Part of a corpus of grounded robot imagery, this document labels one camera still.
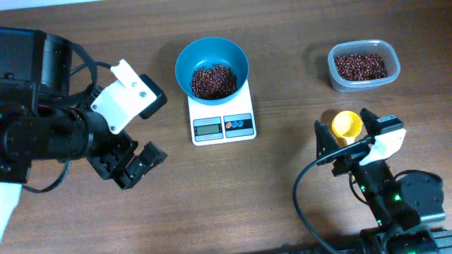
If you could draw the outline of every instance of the beans in container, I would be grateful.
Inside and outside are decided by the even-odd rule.
[[[334,56],[339,75],[349,81],[375,80],[388,77],[383,59],[378,54]]]
[[[222,99],[237,91],[237,76],[230,67],[213,64],[212,68],[200,68],[193,73],[191,89],[200,99]]]

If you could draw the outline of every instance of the white scale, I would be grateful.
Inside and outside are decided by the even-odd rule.
[[[191,140],[194,145],[213,145],[256,137],[248,80],[230,101],[210,106],[189,97]]]

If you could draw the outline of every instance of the brown wooden surface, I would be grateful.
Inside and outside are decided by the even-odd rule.
[[[423,169],[444,178],[452,225],[450,1],[106,1],[0,13],[0,24],[37,28],[82,44],[94,59],[126,59],[165,91],[168,103],[126,130],[168,155],[133,189],[103,181],[84,160],[45,195],[23,193],[2,253],[243,253],[313,243],[293,208],[292,184],[315,159],[314,121],[362,107],[395,114],[408,134],[389,159],[394,172]],[[229,38],[247,53],[258,136],[208,147],[191,143],[187,100],[174,77],[179,52],[205,36]],[[378,90],[332,90],[326,56],[341,42],[380,39],[400,60],[398,79]],[[113,77],[100,71],[99,84]],[[88,72],[71,80],[82,90]],[[30,185],[61,170],[35,162]],[[376,226],[331,165],[310,171],[299,201],[312,224],[334,238]]]

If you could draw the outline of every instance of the clear plastic container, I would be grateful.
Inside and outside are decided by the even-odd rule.
[[[349,81],[342,78],[334,63],[334,56],[349,56],[360,53],[378,54],[384,61],[388,77],[362,81]],[[338,92],[357,92],[378,88],[393,82],[400,73],[400,63],[396,52],[389,43],[382,40],[362,40],[338,44],[328,55],[328,66],[330,68],[331,85]]]

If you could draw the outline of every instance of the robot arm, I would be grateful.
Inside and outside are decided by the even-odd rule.
[[[406,133],[403,122],[395,116],[379,118],[367,109],[360,114],[367,136],[347,147],[336,144],[327,125],[316,121],[314,128],[317,164],[334,162],[334,176],[352,174],[379,225],[361,231],[364,253],[434,253],[439,247],[429,225],[446,217],[441,178],[420,170],[393,176],[385,160],[402,145]]]
[[[118,66],[94,62],[78,44],[39,30],[0,28],[0,240],[34,159],[66,162],[50,191],[67,174],[70,161],[86,158],[99,176],[120,189],[134,187],[167,155],[152,143],[134,154],[138,142],[124,130],[139,115],[148,119],[166,102],[147,76],[121,60]],[[72,52],[84,64],[71,71]],[[104,90],[97,66],[117,80]],[[69,96],[69,78],[88,67],[92,82]]]

